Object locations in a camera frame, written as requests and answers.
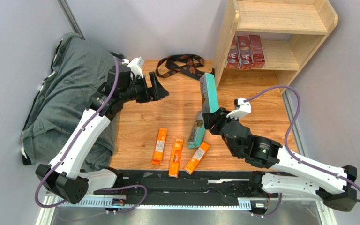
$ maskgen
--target robotic arm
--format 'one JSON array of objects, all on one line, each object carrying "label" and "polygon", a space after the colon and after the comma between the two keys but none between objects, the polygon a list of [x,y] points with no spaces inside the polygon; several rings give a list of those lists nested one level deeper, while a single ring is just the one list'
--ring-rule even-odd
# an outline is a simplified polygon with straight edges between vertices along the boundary
[{"label": "robotic arm", "polygon": [[[44,187],[72,204],[81,201],[86,193],[103,188],[121,187],[120,179],[123,174],[113,168],[108,167],[95,172],[80,172],[80,170],[94,142],[116,114],[123,109],[123,104],[132,100],[138,103],[158,101],[169,95],[169,92],[159,83],[154,72],[149,73],[152,87],[147,87],[145,77],[141,71],[144,63],[143,59],[136,58],[131,62],[127,61],[127,63],[127,66],[119,65],[119,74],[116,74],[115,66],[109,70],[107,82],[103,83],[96,93],[91,96],[75,132],[68,139],[65,146],[51,160],[49,165],[40,164],[36,170],[36,175],[42,180],[53,165],[60,164],[48,176]],[[118,81],[112,97],[102,108],[99,115],[92,118],[94,113],[108,99],[115,76],[118,76]],[[70,148],[69,153],[64,160],[61,160],[62,155],[65,154],[68,148]]]},{"label": "robotic arm", "polygon": [[[235,99],[235,110],[219,108],[216,112],[202,114],[205,129],[220,135],[231,154],[258,168],[272,168],[294,176],[280,176],[255,171],[248,184],[250,189],[266,193],[288,193],[323,200],[324,205],[339,211],[351,211],[357,202],[357,192],[340,176],[356,180],[357,169],[347,165],[335,167],[316,162],[298,153],[289,155],[280,143],[266,137],[256,136],[239,119],[251,112],[249,102]],[[315,167],[330,171],[331,176]]]}]

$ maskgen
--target white wall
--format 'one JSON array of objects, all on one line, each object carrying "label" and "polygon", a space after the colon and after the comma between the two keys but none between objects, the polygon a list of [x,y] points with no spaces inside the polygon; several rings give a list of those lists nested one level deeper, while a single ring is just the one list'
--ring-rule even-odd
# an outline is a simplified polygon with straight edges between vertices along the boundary
[{"label": "white wall", "polygon": [[[308,155],[357,167],[360,185],[360,1],[330,2],[339,23],[292,86],[302,99],[298,121]],[[360,224],[360,203],[335,215],[340,225]]]},{"label": "white wall", "polygon": [[71,28],[55,0],[0,0],[0,224],[36,223],[36,167],[22,164],[20,136],[67,32]]},{"label": "white wall", "polygon": [[226,0],[68,0],[84,37],[127,58],[213,59]]}]

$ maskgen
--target folded cloth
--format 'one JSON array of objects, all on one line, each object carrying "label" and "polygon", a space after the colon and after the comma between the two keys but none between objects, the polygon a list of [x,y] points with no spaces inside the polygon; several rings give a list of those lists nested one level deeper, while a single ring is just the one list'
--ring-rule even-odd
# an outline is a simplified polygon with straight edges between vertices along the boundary
[{"label": "folded cloth", "polygon": [[[109,52],[80,35],[68,33],[62,38],[52,61],[53,73],[44,80],[22,131],[24,165],[34,165],[36,159],[48,163],[59,153],[113,65]],[[115,127],[116,118],[99,136],[82,169],[88,172],[108,166]]]}]

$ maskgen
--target orange package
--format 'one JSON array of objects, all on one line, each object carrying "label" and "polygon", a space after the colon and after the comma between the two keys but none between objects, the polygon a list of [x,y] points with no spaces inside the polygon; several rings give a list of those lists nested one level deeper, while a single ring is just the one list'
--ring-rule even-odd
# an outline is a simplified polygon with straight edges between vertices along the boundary
[{"label": "orange package", "polygon": [[152,157],[152,164],[159,165],[163,157],[163,148],[165,145],[167,129],[159,128],[157,144],[155,146],[154,156]]},{"label": "orange package", "polygon": [[202,142],[198,150],[195,152],[194,156],[190,159],[184,169],[187,173],[192,174],[195,168],[198,166],[199,162],[202,160],[203,156],[209,150],[210,145],[206,142]]},{"label": "orange package", "polygon": [[181,151],[183,150],[183,139],[176,139],[173,145],[172,158],[170,159],[169,177],[179,177],[179,166]]}]

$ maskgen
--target gray fabric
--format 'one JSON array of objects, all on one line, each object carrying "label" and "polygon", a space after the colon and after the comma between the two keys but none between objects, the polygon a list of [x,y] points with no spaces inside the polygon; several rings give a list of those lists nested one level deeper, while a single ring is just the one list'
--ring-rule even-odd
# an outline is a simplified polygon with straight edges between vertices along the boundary
[{"label": "gray fabric", "polygon": [[[114,65],[106,50],[75,33],[66,34],[52,62],[54,74],[45,79],[22,132],[22,147],[30,163],[48,163],[67,142],[82,117],[85,105],[106,82]],[[116,118],[100,135],[82,169],[100,170],[113,153]]]}]

